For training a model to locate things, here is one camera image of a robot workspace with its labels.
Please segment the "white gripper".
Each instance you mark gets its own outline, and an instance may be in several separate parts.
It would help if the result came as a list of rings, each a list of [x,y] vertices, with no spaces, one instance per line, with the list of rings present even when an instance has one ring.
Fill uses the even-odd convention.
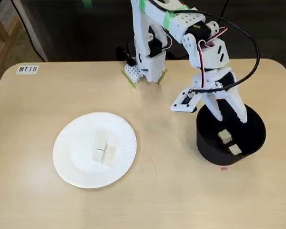
[[[202,87],[202,74],[199,73],[192,77],[191,89],[217,89],[236,82],[235,74],[231,67],[223,67],[205,72],[204,86]],[[247,122],[247,110],[243,100],[236,87],[230,89],[212,92],[201,93],[202,100],[207,106],[212,115],[222,121],[222,114],[218,106],[216,97],[224,97],[232,109],[237,114],[237,117],[242,123]]]

